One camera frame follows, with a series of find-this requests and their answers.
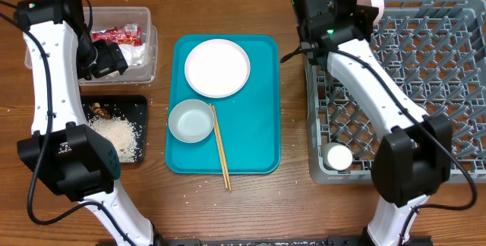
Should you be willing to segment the pink bowl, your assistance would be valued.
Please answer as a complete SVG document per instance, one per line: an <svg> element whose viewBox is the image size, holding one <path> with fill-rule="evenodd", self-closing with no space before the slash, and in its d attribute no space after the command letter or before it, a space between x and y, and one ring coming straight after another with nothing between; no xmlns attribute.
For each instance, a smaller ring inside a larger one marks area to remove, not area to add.
<svg viewBox="0 0 486 246"><path fill-rule="evenodd" d="M381 18L383 17L383 13L385 9L384 0L357 0L357 4L378 8L379 9L378 15L375 17L373 25L379 24Z"/></svg>

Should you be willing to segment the white napkin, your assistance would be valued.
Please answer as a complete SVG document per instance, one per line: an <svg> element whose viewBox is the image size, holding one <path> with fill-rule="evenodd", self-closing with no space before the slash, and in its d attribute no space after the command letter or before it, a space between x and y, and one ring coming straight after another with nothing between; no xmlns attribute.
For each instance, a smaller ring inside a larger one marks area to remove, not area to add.
<svg viewBox="0 0 486 246"><path fill-rule="evenodd" d="M146 44L133 46L129 44L118 45L129 68L140 68L144 65Z"/></svg>

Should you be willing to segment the red snack wrapper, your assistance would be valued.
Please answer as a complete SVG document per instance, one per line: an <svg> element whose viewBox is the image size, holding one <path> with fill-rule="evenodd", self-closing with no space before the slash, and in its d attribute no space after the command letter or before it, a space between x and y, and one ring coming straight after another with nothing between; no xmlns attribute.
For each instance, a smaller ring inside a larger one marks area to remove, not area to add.
<svg viewBox="0 0 486 246"><path fill-rule="evenodd" d="M141 46L141 27L138 24L126 24L121 27L113 27L92 32L92 38L97 40L108 40L110 42L131 46Z"/></svg>

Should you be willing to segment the brown food scrap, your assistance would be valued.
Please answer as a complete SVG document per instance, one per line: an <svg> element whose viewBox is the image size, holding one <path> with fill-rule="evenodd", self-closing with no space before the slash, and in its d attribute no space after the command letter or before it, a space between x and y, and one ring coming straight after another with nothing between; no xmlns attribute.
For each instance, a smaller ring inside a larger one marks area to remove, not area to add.
<svg viewBox="0 0 486 246"><path fill-rule="evenodd" d="M102 108L97 102L90 105L90 110L94 115L99 116L102 119L109 120L111 118L111 113L107 109Z"/></svg>

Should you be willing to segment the pile of rice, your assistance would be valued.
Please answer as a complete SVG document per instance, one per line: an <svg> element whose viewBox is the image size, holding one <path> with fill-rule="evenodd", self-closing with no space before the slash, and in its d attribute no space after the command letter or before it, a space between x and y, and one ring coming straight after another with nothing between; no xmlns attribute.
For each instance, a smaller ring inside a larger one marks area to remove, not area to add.
<svg viewBox="0 0 486 246"><path fill-rule="evenodd" d="M120 162L136 162L141 151L137 141L141 136L140 127L121 117L104 119L95 116L88 121L88 125L114 146Z"/></svg>

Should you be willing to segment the grey-green small bowl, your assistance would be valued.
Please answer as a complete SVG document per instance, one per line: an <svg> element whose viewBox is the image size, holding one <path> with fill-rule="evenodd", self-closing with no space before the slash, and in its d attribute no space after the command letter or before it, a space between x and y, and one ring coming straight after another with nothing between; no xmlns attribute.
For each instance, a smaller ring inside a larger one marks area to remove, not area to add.
<svg viewBox="0 0 486 246"><path fill-rule="evenodd" d="M204 140L214 127L210 106L199 99L186 99L170 112L169 130L181 142L192 144Z"/></svg>

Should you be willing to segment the white cup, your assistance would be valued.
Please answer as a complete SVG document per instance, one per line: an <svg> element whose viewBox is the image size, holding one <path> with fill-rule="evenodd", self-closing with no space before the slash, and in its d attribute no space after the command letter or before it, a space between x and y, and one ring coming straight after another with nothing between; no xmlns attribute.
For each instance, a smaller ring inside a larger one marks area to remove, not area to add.
<svg viewBox="0 0 486 246"><path fill-rule="evenodd" d="M351 166L352 151L340 143L326 143L321 148L323 164L328 168L343 171Z"/></svg>

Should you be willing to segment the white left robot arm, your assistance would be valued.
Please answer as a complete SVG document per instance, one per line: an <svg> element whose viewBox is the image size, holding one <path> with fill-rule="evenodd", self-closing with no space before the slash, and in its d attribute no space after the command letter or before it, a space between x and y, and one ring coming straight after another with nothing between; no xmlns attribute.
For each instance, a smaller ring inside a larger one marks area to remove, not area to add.
<svg viewBox="0 0 486 246"><path fill-rule="evenodd" d="M119 245L161 245L152 222L133 204L120 182L113 144L87 124L80 79L123 73L118 44L93 40L88 0L25 0L8 22L18 28L30 54L35 110L31 135L17 143L31 184L64 195L76 210L89 210Z"/></svg>

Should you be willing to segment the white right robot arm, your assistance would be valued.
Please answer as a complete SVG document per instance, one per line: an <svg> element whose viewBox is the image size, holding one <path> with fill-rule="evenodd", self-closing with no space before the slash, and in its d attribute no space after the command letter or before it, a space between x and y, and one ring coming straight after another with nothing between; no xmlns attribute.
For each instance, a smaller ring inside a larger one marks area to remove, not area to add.
<svg viewBox="0 0 486 246"><path fill-rule="evenodd" d="M394 83L371 50L384 0L291 0L300 44L296 53L336 78L371 121L380 141L371 180L380 195L359 245L430 245L413 238L415 217L458 165L453 127L430 116Z"/></svg>

